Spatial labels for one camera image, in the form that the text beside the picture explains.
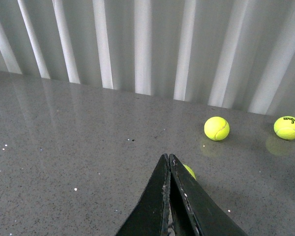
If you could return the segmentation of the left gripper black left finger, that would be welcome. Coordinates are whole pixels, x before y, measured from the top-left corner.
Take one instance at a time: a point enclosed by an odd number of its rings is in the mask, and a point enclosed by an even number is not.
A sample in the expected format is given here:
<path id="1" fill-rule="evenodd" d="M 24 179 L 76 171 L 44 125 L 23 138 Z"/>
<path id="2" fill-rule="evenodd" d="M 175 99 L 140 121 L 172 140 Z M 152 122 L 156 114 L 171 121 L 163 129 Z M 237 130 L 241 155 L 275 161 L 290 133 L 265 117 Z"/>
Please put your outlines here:
<path id="1" fill-rule="evenodd" d="M 171 172 L 169 157 L 161 155 L 137 205 L 117 236 L 166 236 L 169 227 Z"/>

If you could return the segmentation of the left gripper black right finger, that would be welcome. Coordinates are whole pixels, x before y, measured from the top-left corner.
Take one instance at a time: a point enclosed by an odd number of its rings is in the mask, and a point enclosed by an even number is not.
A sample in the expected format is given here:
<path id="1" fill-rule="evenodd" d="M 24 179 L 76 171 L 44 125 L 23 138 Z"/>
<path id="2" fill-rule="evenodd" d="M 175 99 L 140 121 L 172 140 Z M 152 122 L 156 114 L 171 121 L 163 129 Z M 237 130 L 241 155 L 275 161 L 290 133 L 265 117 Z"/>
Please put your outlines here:
<path id="1" fill-rule="evenodd" d="M 207 194 L 173 154 L 170 203 L 176 236 L 247 235 Z"/>

